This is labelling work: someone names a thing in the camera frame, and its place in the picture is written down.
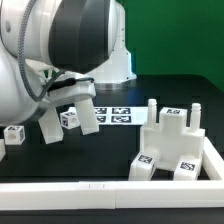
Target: white cylinder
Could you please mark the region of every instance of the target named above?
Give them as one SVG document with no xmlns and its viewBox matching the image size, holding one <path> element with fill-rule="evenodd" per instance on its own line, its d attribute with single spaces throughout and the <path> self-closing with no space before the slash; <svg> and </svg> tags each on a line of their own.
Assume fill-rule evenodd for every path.
<svg viewBox="0 0 224 224">
<path fill-rule="evenodd" d="M 149 99 L 147 126 L 150 128 L 155 127 L 156 113 L 157 113 L 157 102 L 155 99 Z"/>
<path fill-rule="evenodd" d="M 193 103 L 191 109 L 190 131 L 196 132 L 200 128 L 201 104 Z"/>
</svg>

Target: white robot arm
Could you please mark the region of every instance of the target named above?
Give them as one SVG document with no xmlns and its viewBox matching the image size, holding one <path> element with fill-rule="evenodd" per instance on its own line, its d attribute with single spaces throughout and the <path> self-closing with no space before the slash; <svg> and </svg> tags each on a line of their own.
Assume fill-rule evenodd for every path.
<svg viewBox="0 0 224 224">
<path fill-rule="evenodd" d="M 77 87 L 72 72 L 84 74 L 108 60 L 117 36 L 115 0 L 0 0 L 0 4 L 0 126 L 37 121 L 48 108 L 95 95 L 91 79 Z M 29 88 L 39 96 L 48 84 L 25 59 L 62 69 L 59 87 L 33 99 Z M 28 84 L 21 76 L 23 64 Z"/>
</svg>

